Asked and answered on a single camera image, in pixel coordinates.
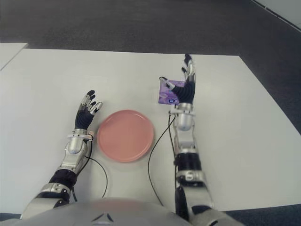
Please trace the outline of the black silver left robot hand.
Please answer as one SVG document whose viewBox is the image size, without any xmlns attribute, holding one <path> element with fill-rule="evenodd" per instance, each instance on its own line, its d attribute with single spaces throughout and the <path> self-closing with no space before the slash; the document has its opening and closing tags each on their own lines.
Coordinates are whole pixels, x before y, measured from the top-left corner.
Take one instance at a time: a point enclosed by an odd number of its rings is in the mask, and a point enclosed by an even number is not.
<svg viewBox="0 0 301 226">
<path fill-rule="evenodd" d="M 94 98 L 94 90 L 90 90 L 84 95 L 76 114 L 75 129 L 87 130 L 91 122 L 93 121 L 94 116 L 102 108 L 103 103 L 93 101 Z"/>
</svg>

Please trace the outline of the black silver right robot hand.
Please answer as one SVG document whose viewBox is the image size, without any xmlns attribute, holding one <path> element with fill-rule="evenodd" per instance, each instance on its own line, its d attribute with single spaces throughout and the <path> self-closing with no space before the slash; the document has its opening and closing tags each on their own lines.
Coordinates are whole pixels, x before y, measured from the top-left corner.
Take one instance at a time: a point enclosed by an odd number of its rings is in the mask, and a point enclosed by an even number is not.
<svg viewBox="0 0 301 226">
<path fill-rule="evenodd" d="M 196 90 L 196 71 L 192 56 L 190 54 L 185 54 L 184 63 L 185 67 L 181 68 L 185 77 L 185 83 L 183 87 L 174 85 L 170 80 L 163 76 L 159 77 L 159 80 L 163 82 L 165 87 L 167 87 L 177 96 L 179 103 L 193 104 Z"/>
</svg>

